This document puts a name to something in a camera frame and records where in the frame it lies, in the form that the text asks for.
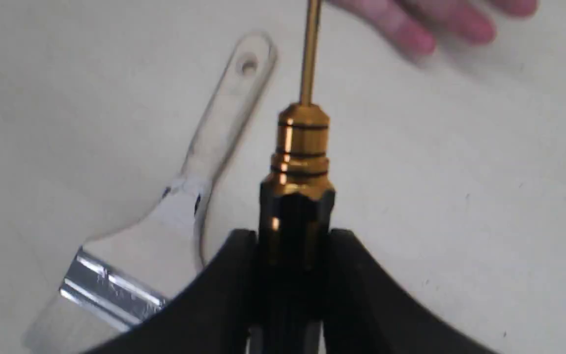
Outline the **person's open bare hand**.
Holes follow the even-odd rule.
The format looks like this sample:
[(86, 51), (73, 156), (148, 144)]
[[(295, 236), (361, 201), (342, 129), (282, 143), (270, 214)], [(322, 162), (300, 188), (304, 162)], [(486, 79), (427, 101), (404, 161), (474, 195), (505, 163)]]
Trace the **person's open bare hand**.
[(407, 55), (429, 56), (437, 34), (484, 46), (497, 36), (496, 23), (472, 0), (331, 0)]

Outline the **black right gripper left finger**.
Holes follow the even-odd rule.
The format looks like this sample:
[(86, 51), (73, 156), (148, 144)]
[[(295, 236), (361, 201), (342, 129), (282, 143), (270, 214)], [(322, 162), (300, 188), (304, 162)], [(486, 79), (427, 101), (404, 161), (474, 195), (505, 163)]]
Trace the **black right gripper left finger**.
[(256, 234), (233, 230), (206, 269), (143, 324), (91, 354), (244, 354)]

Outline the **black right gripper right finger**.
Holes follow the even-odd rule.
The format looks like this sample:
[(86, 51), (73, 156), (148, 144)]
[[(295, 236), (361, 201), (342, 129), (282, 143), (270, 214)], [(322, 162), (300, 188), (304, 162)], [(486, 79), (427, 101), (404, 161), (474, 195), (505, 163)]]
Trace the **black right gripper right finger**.
[(416, 302), (349, 230), (327, 250), (324, 342), (328, 354), (489, 354)]

